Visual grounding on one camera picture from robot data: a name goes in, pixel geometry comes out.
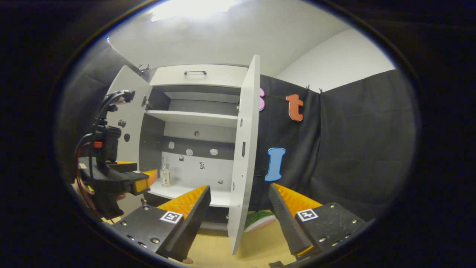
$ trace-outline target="sticker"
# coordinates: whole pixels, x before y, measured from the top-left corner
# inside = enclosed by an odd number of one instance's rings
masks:
[[[301,121],[304,116],[299,113],[299,106],[303,106],[304,102],[299,99],[299,95],[297,94],[287,96],[286,100],[289,102],[289,117],[294,121]]]
[[[268,150],[269,155],[269,168],[268,174],[265,176],[265,181],[272,182],[277,181],[281,178],[281,162],[283,160],[283,155],[286,153],[284,148],[270,148]]]
[[[265,100],[263,97],[265,96],[265,91],[262,88],[259,88],[259,110],[263,110],[265,108]]]
[[[175,213],[175,212],[172,212],[172,211],[167,211],[164,216],[162,216],[162,218],[160,218],[160,220],[163,220],[163,221],[166,221],[166,222],[170,222],[170,223],[173,223],[173,224],[176,224],[177,222],[179,222],[180,218],[182,218],[182,214],[180,213]]]
[[[298,211],[297,215],[301,221],[308,221],[319,217],[312,209]]]

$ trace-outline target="soap bottle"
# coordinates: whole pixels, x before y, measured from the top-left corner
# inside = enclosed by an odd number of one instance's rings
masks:
[[[162,157],[162,168],[160,169],[160,183],[163,187],[170,187],[170,171],[166,157]]]

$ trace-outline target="black fabric backdrop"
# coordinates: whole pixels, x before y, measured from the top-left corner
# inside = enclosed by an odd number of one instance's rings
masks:
[[[286,149],[276,183],[320,203],[337,202],[359,217],[379,215],[409,168],[416,138],[410,84],[397,70],[322,94],[261,76],[265,109],[250,210],[272,209],[268,149]],[[286,96],[298,94],[304,119],[291,120]]]

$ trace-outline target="white wall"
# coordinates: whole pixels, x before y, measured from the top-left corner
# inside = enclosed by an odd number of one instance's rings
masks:
[[[276,78],[319,92],[393,70],[390,59],[355,29],[320,43]]]

